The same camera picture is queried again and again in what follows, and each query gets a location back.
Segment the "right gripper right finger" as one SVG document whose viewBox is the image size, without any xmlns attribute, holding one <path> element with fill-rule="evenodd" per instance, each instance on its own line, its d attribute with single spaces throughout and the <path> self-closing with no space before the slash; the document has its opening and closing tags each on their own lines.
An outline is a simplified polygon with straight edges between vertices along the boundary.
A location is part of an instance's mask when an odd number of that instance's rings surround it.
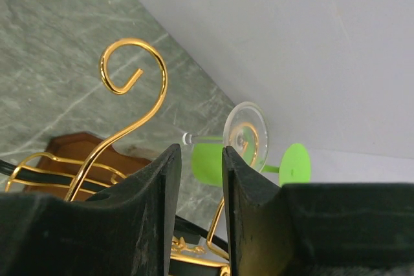
<svg viewBox="0 0 414 276">
<path fill-rule="evenodd" d="M 286 184 L 222 155 L 232 275 L 412 275 L 413 185 Z"/>
</svg>

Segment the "green plastic wine glass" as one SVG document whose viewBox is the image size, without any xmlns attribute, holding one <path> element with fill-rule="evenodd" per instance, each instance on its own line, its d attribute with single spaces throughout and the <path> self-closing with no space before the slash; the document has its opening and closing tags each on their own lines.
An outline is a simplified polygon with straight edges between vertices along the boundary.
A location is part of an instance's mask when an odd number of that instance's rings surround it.
<svg viewBox="0 0 414 276">
<path fill-rule="evenodd" d="M 223 145 L 198 143 L 191 154 L 191 170 L 201 183 L 222 187 L 222 150 Z M 306 148 L 294 143 L 285 151 L 278 167 L 265 165 L 264 173 L 277 173 L 279 185 L 290 183 L 306 183 L 311 179 L 311 161 Z"/>
</svg>

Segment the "clear wine glass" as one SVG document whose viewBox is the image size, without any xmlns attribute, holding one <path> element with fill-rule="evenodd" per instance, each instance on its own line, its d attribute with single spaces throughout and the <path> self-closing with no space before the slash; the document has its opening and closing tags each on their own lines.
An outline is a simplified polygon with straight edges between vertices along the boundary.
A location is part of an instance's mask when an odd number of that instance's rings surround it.
<svg viewBox="0 0 414 276">
<path fill-rule="evenodd" d="M 205 143 L 233 147 L 242 159 L 257 172 L 261 172 L 268 156 L 268 127 L 262 109 L 251 101 L 236 105 L 229 113 L 220 136 L 202 136 L 185 132 L 177 142 L 195 147 Z"/>
</svg>

